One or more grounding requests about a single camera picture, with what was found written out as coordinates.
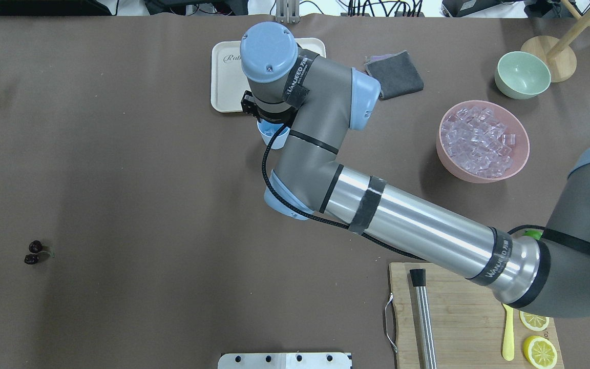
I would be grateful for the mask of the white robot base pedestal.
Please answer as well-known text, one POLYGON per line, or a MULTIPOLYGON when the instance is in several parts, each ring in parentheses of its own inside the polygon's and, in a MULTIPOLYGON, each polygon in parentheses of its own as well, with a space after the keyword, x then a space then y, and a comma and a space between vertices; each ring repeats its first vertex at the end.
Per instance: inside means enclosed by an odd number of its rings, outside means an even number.
POLYGON ((354 368, 343 352, 227 353, 218 368, 354 368))

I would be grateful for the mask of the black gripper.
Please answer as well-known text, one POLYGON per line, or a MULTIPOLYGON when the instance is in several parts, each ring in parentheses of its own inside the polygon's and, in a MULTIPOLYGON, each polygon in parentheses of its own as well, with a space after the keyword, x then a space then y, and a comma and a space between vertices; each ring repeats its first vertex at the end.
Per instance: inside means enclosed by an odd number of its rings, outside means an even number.
POLYGON ((244 91, 241 98, 241 108, 244 114, 252 115, 255 119, 270 124, 291 127, 296 117, 296 109, 286 102, 275 104, 265 102, 253 96, 251 91, 244 91))

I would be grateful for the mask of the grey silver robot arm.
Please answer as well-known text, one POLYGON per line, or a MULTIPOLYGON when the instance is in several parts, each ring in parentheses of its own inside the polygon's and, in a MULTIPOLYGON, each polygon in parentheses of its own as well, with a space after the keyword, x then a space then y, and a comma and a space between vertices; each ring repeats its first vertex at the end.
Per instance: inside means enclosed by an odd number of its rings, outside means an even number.
POLYGON ((276 169, 264 175, 274 210, 332 215, 336 227, 489 288, 512 308, 590 317, 590 149, 567 176, 541 238, 514 238, 337 162, 347 131, 365 128, 372 114, 375 78, 300 47, 272 22, 244 33, 240 57, 249 83, 243 112, 290 129, 276 169))

